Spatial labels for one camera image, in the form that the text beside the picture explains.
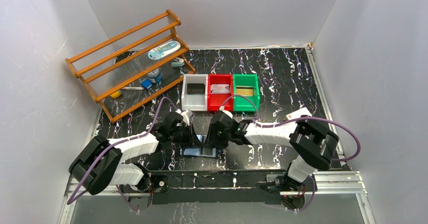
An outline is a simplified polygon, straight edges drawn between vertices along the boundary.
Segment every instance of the white container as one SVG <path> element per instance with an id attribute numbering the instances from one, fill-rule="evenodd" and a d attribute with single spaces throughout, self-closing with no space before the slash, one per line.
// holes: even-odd
<path id="1" fill-rule="evenodd" d="M 205 84 L 205 94 L 186 94 L 187 84 Z M 185 74 L 181 92 L 182 110 L 208 110 L 208 74 Z"/>

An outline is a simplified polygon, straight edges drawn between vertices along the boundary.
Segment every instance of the plastic bin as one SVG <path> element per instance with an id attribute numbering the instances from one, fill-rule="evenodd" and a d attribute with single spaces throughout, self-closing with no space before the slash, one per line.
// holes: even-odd
<path id="1" fill-rule="evenodd" d="M 253 96 L 247 96 L 257 107 L 260 107 L 260 91 L 258 88 L 257 74 L 234 74 L 233 75 L 233 93 L 236 94 L 236 86 L 253 87 Z M 233 111 L 255 111 L 254 107 L 246 99 L 235 97 L 233 100 Z"/>
<path id="2" fill-rule="evenodd" d="M 205 85 L 205 94 L 187 94 L 188 84 L 201 83 Z M 208 74 L 185 74 L 183 91 L 181 92 L 182 110 L 207 111 L 208 110 Z"/>
<path id="3" fill-rule="evenodd" d="M 229 94 L 211 94 L 211 85 L 213 84 L 229 84 Z M 208 75 L 208 111 L 217 111 L 220 105 L 231 96 L 233 93 L 233 77 L 231 74 L 209 74 Z M 225 110 L 233 111 L 233 98 L 229 99 L 225 104 Z"/>

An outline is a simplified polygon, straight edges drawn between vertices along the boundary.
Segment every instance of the blue object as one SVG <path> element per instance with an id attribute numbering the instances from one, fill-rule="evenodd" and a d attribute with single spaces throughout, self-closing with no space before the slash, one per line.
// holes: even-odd
<path id="1" fill-rule="evenodd" d="M 176 42 L 176 41 L 167 42 L 166 44 L 164 44 L 162 46 L 158 46 L 158 47 L 155 47 L 152 50 L 150 50 L 148 52 L 148 57 L 150 59 L 153 59 L 153 60 L 161 59 L 161 58 L 163 58 L 166 55 L 166 52 L 168 50 L 171 50 L 171 49 L 174 49 L 174 48 L 176 48 L 176 49 L 179 48 L 178 47 L 178 42 Z"/>
<path id="2" fill-rule="evenodd" d="M 149 89 L 151 88 L 151 82 L 148 79 L 143 80 L 143 82 L 141 82 L 141 86 L 143 86 L 144 89 Z"/>
<path id="3" fill-rule="evenodd" d="M 215 147 L 189 147 L 184 149 L 184 156 L 191 157 L 213 157 L 219 156 L 219 150 Z"/>

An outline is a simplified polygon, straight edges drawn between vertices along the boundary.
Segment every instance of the orange wooden rack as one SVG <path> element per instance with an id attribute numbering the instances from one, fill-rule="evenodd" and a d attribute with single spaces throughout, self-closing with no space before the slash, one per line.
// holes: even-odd
<path id="1" fill-rule="evenodd" d="M 73 75 L 83 82 L 93 100 L 101 105 L 110 121 L 115 123 L 179 84 L 183 81 L 183 76 L 120 112 L 116 112 L 117 110 L 113 112 L 111 108 L 106 107 L 105 100 L 112 93 L 138 81 L 154 69 L 172 62 L 176 57 L 184 59 L 184 67 L 189 70 L 188 74 L 196 73 L 195 68 L 184 57 L 189 47 L 177 34 L 175 27 L 179 25 L 180 19 L 172 11 L 167 10 L 65 61 Z M 147 57 L 149 50 L 171 40 L 180 42 L 181 47 L 177 51 L 160 60 L 151 60 Z M 137 52 L 116 62 L 118 56 L 130 50 Z"/>

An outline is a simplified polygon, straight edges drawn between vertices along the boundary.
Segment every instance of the wooden shelf rack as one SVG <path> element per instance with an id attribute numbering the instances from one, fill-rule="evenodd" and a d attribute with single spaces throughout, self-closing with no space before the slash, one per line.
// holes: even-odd
<path id="1" fill-rule="evenodd" d="M 175 29 L 180 24 L 180 19 L 172 11 L 167 10 L 65 61 L 73 75 L 83 82 L 93 100 L 101 105 L 110 121 L 115 123 L 179 84 L 183 81 L 183 74 L 196 73 L 195 68 L 184 57 L 189 47 Z M 181 47 L 177 51 L 160 60 L 148 58 L 149 50 L 171 40 L 180 42 Z M 130 50 L 136 52 L 119 59 Z M 167 65 L 176 57 L 184 59 L 185 65 L 181 71 L 171 71 L 172 66 Z M 122 90 L 121 98 L 113 100 L 110 97 L 123 87 L 137 86 L 147 73 L 157 68 L 161 68 L 161 73 L 162 69 L 169 72 L 168 77 L 164 77 L 164 83 L 154 86 L 151 91 Z"/>

